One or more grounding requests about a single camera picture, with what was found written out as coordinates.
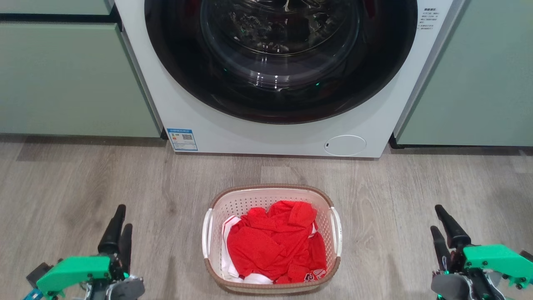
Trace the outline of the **round white filter cover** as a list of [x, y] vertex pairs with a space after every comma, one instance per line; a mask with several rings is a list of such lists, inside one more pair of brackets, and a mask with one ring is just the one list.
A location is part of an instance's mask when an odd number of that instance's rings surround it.
[[332, 156], [354, 156], [367, 146], [365, 139], [357, 135], [338, 135], [324, 144], [325, 151]]

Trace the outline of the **red mesh jersey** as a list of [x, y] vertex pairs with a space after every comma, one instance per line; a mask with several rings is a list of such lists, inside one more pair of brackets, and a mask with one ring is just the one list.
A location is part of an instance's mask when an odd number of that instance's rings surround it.
[[253, 207], [228, 236], [228, 251], [239, 275], [258, 273], [272, 284], [316, 281], [327, 273], [327, 255], [310, 203], [278, 201], [268, 210]]

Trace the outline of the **narrow green cabinet drawer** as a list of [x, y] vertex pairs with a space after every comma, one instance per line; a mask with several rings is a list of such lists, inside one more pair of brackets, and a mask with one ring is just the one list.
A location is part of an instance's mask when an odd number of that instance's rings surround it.
[[0, 14], [109, 15], [115, 0], [0, 0]]

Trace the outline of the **white brown-rimmed laundry basket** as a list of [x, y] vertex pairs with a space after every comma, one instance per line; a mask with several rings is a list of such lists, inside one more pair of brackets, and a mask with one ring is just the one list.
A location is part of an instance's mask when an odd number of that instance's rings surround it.
[[[317, 211], [316, 223], [322, 235], [327, 260], [327, 273], [321, 279], [293, 284], [246, 284], [226, 281], [222, 277], [222, 226], [230, 216], [241, 217], [252, 208], [268, 210], [278, 201], [310, 203]], [[208, 273], [222, 288], [243, 294], [297, 294], [310, 292], [333, 278], [340, 262], [342, 233], [339, 214], [329, 196], [322, 190], [304, 185], [251, 185], [221, 192], [208, 208], [202, 224], [202, 254]]]

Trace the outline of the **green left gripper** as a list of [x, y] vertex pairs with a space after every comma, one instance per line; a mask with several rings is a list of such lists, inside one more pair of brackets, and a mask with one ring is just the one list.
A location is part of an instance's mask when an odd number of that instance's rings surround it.
[[112, 284], [130, 278], [133, 226], [126, 224], [122, 230], [125, 215], [126, 205], [118, 205], [98, 245], [98, 253], [105, 255], [71, 256], [54, 266], [45, 265], [46, 271], [36, 280], [44, 298], [64, 297], [64, 290], [73, 285], [96, 298], [95, 292], [106, 293]]

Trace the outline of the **black round washing machine door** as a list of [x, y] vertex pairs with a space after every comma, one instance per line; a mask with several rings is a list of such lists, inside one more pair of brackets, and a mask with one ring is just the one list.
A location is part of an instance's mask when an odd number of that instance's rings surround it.
[[418, 0], [145, 0], [154, 51], [204, 104], [292, 125], [345, 113], [396, 76]]

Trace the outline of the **tall green cabinet panel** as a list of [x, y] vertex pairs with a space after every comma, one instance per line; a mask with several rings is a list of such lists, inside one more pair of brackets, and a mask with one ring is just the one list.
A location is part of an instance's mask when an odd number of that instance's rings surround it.
[[392, 148], [533, 148], [533, 0], [453, 0]]

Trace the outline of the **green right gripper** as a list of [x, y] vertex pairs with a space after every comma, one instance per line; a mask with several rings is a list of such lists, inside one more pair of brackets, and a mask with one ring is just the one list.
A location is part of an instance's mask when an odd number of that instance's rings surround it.
[[533, 263], [503, 244], [472, 245], [470, 236], [442, 205], [435, 211], [446, 232], [446, 241], [436, 226], [431, 226], [439, 272], [463, 273], [472, 268], [500, 273], [510, 285], [525, 289], [533, 285]]

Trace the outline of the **white garment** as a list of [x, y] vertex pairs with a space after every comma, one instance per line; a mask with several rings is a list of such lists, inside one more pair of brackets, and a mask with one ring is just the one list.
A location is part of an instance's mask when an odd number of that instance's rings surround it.
[[230, 216], [226, 219], [222, 226], [222, 254], [221, 254], [221, 268], [222, 268], [222, 277], [226, 281], [235, 282], [235, 283], [246, 283], [246, 284], [259, 284], [259, 285], [271, 285], [274, 283], [268, 277], [258, 273], [251, 273], [247, 277], [243, 277], [238, 274], [234, 262], [230, 258], [228, 251], [228, 236], [232, 226], [240, 222], [241, 219], [237, 216]]

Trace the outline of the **white front-load washing machine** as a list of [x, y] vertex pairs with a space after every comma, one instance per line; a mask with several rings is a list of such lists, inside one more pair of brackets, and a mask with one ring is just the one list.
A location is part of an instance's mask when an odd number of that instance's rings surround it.
[[227, 115], [196, 99], [169, 74], [154, 51], [144, 15], [145, 0], [115, 0], [125, 32], [167, 136], [167, 128], [190, 129], [198, 153], [332, 156], [327, 140], [357, 135], [366, 148], [354, 156], [377, 159], [408, 104], [453, 0], [418, 0], [413, 48], [396, 76], [363, 104], [321, 121], [273, 125]]

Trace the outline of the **blue energy label sticker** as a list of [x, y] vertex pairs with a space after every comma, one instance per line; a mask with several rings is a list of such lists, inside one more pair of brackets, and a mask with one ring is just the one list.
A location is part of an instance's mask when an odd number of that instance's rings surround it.
[[198, 146], [192, 130], [167, 128], [166, 132], [175, 152], [198, 152]]

